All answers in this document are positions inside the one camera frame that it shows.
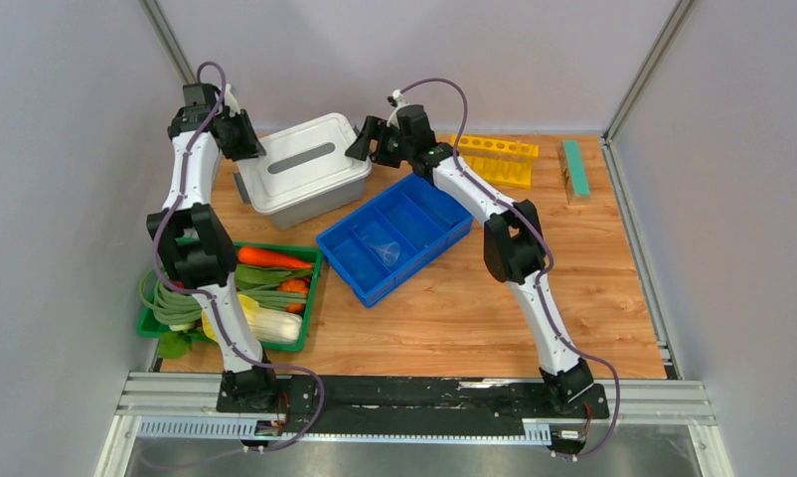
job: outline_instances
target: blue plastic tray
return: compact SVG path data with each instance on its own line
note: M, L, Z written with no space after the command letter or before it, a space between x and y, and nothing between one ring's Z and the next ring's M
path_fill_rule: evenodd
M317 236L317 245L370 308L471 228L463 206L410 174Z

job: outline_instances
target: gray floor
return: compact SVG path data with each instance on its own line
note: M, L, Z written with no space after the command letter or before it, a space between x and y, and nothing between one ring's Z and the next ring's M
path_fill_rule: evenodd
M599 430L592 429L591 442ZM163 465L197 462L238 448L232 441L157 439L139 441L135 453ZM546 449L525 446L365 444L299 442L288 449L237 454L180 470L154 470L133 462L127 475L313 476L313 477L522 477L700 476L684 426L622 426L600 454L580 462L552 459Z

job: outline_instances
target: box handle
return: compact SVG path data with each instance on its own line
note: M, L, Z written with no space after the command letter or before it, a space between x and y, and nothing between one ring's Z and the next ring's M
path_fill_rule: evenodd
M313 161L314 159L319 159L322 156L327 156L334 152L337 149L334 146L333 142L326 142L325 144L320 144L317 147L312 149L308 149L307 151L300 152L294 156L290 156L286 159L282 159L278 162L273 162L272 164L267 167L267 172L270 174L278 174L280 172L284 172L288 169L292 169L296 166L301 166L302 164Z

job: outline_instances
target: yellow object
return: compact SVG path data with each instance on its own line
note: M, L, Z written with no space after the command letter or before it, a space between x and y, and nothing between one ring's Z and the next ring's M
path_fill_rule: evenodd
M299 338L299 331L302 329L302 317L286 311L269 310L258 306L257 300L243 294L238 294L240 307L243 308L243 315L246 317L246 324L258 341L270 343L290 344L295 343ZM214 341L217 341L214 329L209 322L209 316L205 310L201 313L203 320L203 333Z
M457 136L452 135L450 141L452 146L455 139ZM538 144L462 136L457 149L469 167L486 182L531 188L533 161L539 157Z
M254 322L255 318L261 313L258 302L253 298L241 294L238 294L238 301L240 302L240 307L243 308L243 315L246 316L246 323ZM209 315L206 314L205 310L203 310L201 317L203 318L203 333L209 338L217 341L217 337L214 335L214 329L212 329L212 325L209 323Z

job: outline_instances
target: green sponge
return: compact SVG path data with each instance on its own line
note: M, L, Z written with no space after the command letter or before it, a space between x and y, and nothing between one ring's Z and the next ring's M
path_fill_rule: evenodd
M569 204L588 202L590 191L585 178L585 167L577 141L566 140L559 147L559 164L562 166L562 177L565 180L565 192Z

